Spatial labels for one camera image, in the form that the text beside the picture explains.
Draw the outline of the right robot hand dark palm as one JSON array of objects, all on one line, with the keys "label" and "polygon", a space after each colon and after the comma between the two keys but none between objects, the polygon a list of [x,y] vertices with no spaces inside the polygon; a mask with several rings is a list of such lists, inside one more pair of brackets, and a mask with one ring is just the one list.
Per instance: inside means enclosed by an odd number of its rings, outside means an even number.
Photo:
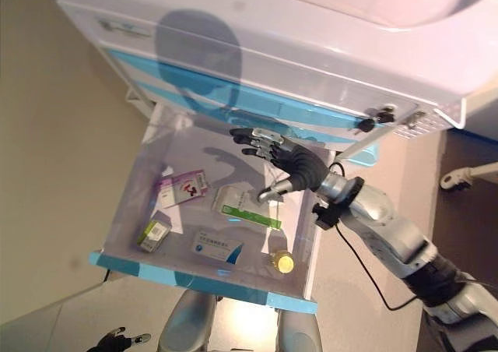
[{"label": "right robot hand dark palm", "polygon": [[282,181],[261,190],[257,200],[277,200],[290,192],[317,191],[329,173],[324,161],[308,148],[264,128],[232,128],[233,141],[243,145],[242,154],[267,160],[288,174]]}]

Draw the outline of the left robot hand dark palm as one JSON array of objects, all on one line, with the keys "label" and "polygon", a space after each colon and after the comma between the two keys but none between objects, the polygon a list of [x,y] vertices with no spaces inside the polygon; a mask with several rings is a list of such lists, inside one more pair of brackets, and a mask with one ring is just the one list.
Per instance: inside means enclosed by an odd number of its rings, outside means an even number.
[{"label": "left robot hand dark palm", "polygon": [[126,336],[125,330],[124,326],[112,329],[95,346],[89,348],[87,352],[123,352],[131,347],[148,343],[152,338],[150,333]]}]

